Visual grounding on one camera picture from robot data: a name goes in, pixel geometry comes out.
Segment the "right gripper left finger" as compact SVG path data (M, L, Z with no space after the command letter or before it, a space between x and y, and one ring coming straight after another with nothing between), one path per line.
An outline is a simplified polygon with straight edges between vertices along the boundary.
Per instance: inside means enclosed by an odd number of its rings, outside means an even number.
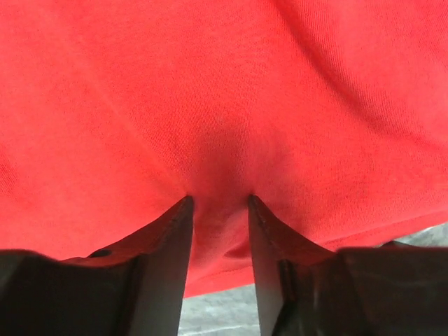
M193 199L85 258L1 252L2 335L176 335Z

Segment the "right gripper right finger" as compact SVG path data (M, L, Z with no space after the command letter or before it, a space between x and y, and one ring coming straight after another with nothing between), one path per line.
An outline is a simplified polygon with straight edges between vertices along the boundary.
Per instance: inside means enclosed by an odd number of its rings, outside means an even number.
M446 335L447 249L329 251L248 199L262 335Z

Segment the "red t-shirt garment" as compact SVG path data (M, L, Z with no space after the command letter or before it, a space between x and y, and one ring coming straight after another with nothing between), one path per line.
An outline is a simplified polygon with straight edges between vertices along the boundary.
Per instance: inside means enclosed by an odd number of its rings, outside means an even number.
M249 195L328 249L447 221L446 1L2 1L1 247L85 256L186 195L185 293Z

